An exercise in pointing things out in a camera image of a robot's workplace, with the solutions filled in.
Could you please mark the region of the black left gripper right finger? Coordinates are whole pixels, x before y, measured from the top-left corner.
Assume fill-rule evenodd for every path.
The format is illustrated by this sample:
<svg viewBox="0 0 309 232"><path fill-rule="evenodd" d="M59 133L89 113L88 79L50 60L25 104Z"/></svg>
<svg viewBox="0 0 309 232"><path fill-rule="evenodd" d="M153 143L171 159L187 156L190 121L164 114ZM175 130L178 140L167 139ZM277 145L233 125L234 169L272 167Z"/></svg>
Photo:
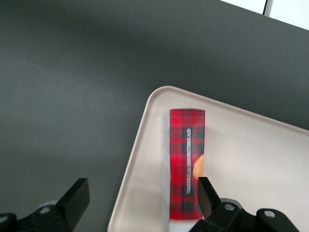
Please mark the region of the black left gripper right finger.
<svg viewBox="0 0 309 232"><path fill-rule="evenodd" d="M198 204L204 218L193 226L192 232L299 231L281 211L261 208L252 215L239 202L220 198L207 177L198 179Z"/></svg>

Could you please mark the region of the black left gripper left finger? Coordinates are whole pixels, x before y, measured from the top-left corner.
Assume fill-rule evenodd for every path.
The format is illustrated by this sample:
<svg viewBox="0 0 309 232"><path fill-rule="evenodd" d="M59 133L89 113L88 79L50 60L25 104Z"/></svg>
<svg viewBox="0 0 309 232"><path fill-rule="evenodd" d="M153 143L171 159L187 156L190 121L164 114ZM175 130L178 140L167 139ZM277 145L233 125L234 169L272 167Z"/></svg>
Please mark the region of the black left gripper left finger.
<svg viewBox="0 0 309 232"><path fill-rule="evenodd" d="M56 202L47 202L28 216L1 213L2 232L72 232L90 202L87 178L79 178Z"/></svg>

